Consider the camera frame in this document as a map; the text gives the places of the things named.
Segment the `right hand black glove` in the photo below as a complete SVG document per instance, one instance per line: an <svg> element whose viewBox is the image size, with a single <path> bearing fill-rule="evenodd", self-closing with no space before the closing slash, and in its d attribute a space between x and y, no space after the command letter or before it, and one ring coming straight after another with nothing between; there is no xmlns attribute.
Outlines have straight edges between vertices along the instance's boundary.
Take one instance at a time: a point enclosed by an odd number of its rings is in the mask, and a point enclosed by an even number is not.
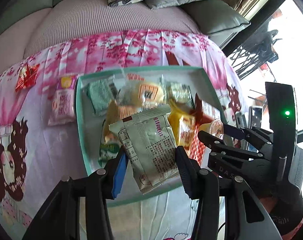
<svg viewBox="0 0 303 240"><path fill-rule="evenodd" d="M257 183L254 192L281 236L295 231L303 220L301 189L287 179Z"/></svg>

